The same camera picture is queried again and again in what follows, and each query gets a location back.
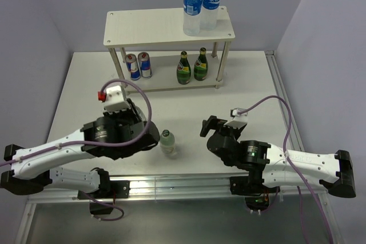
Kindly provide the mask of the clear glass bottle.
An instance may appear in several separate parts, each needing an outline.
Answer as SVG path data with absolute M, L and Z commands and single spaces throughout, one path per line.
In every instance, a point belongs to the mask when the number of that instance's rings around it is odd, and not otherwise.
M 165 155 L 172 156 L 175 151 L 175 137 L 173 133 L 167 129 L 163 130 L 160 135 L 160 148 Z
M 137 112 L 138 116 L 141 118 L 141 120 L 142 121 L 147 121 L 144 112 L 138 106 L 136 106 L 135 109 L 136 109 L 136 112 Z

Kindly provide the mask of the green glass bottle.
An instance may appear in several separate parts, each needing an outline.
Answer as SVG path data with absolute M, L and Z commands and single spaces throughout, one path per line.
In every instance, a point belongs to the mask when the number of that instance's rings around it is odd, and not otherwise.
M 200 48 L 200 54 L 194 64 L 194 78 L 203 81 L 208 74 L 208 61 L 206 58 L 206 48 Z
M 186 85 L 190 82 L 191 68 L 186 51 L 181 52 L 180 61 L 177 65 L 176 76 L 178 83 L 181 85 Z

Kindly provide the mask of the blue label water bottle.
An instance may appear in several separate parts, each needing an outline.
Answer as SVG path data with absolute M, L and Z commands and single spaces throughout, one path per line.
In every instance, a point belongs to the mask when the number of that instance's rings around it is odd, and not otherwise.
M 214 30 L 217 24 L 217 14 L 220 0 L 202 0 L 201 23 L 202 30 Z
M 186 35 L 197 36 L 200 32 L 202 0 L 183 0 L 183 31 Z

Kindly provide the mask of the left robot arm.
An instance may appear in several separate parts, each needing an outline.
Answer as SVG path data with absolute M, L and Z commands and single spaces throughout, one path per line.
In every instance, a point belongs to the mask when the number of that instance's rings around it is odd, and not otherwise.
M 130 100 L 125 110 L 108 113 L 59 140 L 34 148 L 14 144 L 5 147 L 4 160 L 11 164 L 1 174 L 1 188 L 15 195 L 31 195 L 44 189 L 69 189 L 106 198 L 112 193 L 109 173 L 68 170 L 64 165 L 82 159 L 131 157 L 158 145 L 160 134 L 153 122 Z

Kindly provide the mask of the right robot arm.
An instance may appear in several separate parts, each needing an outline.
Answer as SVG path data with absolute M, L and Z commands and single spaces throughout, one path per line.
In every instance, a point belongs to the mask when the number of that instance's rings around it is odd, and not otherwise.
M 255 140 L 239 141 L 246 120 L 227 121 L 210 116 L 202 122 L 201 137 L 210 130 L 208 150 L 225 166 L 245 170 L 248 175 L 230 177 L 233 195 L 275 193 L 283 186 L 310 186 L 340 198 L 356 196 L 350 153 L 315 154 L 288 150 Z

